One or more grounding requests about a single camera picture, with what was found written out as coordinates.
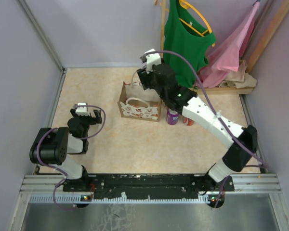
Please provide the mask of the purple soda can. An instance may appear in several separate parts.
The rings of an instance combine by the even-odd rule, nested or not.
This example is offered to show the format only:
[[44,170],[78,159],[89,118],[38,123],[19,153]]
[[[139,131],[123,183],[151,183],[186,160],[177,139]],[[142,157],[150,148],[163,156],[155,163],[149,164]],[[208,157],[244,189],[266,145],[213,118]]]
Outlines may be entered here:
[[176,125],[178,123],[180,114],[170,108],[167,109],[166,121],[169,125]]

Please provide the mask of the red cola can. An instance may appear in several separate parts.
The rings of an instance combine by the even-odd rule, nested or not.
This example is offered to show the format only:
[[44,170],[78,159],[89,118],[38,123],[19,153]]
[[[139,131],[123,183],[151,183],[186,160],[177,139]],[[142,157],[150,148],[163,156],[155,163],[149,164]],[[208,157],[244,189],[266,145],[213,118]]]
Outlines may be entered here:
[[184,125],[192,126],[194,124],[194,121],[190,118],[183,116],[183,123]]

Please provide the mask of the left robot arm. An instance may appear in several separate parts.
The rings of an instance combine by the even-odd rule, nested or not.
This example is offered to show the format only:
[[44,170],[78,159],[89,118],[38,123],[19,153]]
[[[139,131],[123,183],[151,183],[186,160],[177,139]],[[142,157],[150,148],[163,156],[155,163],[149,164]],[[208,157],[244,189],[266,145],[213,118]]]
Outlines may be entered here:
[[62,185],[65,192],[88,191],[92,185],[86,168],[69,157],[70,154],[86,154],[88,139],[97,135],[88,135],[90,127],[100,124],[98,132],[101,132],[105,125],[105,111],[95,107],[92,116],[89,107],[78,103],[70,109],[72,118],[68,120],[67,127],[41,128],[29,151],[33,164],[57,170],[64,176]]

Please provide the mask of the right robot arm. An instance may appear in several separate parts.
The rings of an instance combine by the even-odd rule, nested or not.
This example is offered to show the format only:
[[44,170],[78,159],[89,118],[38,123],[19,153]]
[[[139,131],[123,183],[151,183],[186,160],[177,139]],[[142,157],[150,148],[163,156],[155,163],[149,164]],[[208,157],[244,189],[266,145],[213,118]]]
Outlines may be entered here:
[[244,128],[214,113],[196,92],[178,84],[167,64],[154,65],[149,72],[143,67],[136,73],[144,90],[154,90],[168,108],[197,122],[227,147],[225,155],[205,174],[210,190],[219,189],[226,177],[242,171],[258,149],[255,127]]

